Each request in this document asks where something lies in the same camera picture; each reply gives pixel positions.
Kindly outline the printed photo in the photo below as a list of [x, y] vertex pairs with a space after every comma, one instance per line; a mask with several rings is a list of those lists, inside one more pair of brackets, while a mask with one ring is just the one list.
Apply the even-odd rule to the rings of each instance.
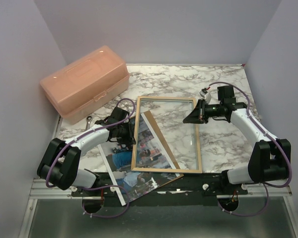
[[131, 145], [105, 142], [98, 149], [123, 206], [183, 176], [157, 172], [157, 169], [178, 169], [179, 165], [150, 111], [139, 117], [136, 166], [142, 171], [131, 169]]

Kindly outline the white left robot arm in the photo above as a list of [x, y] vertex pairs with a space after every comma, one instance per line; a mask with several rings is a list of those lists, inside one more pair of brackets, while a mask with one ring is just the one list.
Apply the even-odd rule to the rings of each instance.
[[94, 147], [117, 139], [123, 144], [135, 144], [129, 118], [133, 112], [115, 107], [111, 115], [98, 120], [88, 130], [68, 140], [54, 138], [50, 141], [37, 169], [46, 187], [66, 190], [71, 186], [82, 188], [94, 196], [100, 191], [97, 175], [79, 169], [82, 156]]

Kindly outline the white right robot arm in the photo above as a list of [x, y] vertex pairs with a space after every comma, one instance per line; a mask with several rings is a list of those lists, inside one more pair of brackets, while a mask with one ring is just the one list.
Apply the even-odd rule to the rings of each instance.
[[219, 190], [230, 194], [237, 184], [262, 183], [272, 186], [276, 180], [285, 180], [283, 187], [292, 180], [291, 144], [287, 139], [279, 139], [269, 132], [251, 113], [250, 99], [238, 102], [235, 90], [230, 83], [219, 82], [217, 88], [218, 104], [210, 104], [209, 87], [200, 92], [194, 110], [183, 120], [189, 124], [207, 124], [209, 119], [223, 119], [235, 125], [253, 145], [247, 166], [226, 170], [221, 173]]

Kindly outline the blue wooden picture frame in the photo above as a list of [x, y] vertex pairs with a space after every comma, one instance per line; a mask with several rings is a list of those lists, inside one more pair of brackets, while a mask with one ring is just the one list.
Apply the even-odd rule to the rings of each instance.
[[136, 143], [133, 147], [131, 169], [142, 171], [136, 166], [136, 150], [138, 141], [138, 126], [141, 113], [150, 111], [155, 119], [178, 169], [157, 169], [165, 173], [202, 173], [202, 157], [200, 149], [199, 127], [195, 124], [184, 124], [183, 120], [196, 105], [195, 98], [139, 96], [135, 116], [134, 137]]

